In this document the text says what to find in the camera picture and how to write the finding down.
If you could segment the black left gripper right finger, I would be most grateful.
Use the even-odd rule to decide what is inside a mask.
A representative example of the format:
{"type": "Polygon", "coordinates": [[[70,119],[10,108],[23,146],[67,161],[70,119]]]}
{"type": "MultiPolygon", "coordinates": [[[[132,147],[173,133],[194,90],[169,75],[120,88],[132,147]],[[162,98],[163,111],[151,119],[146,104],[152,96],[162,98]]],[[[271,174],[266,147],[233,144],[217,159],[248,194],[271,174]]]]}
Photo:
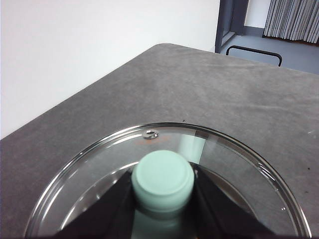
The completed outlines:
{"type": "Polygon", "coordinates": [[[275,235],[229,199],[199,166],[193,170],[190,208],[199,239],[256,239],[275,235]]]}

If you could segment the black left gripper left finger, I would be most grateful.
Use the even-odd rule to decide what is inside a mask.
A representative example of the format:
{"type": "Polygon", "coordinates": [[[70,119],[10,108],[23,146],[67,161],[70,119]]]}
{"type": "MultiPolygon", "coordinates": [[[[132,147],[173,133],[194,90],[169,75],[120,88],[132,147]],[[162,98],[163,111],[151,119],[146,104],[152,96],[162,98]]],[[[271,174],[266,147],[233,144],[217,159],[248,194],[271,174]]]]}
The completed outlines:
{"type": "Polygon", "coordinates": [[[129,239],[132,235],[135,199],[131,173],[125,172],[85,212],[56,233],[55,239],[129,239]]]}

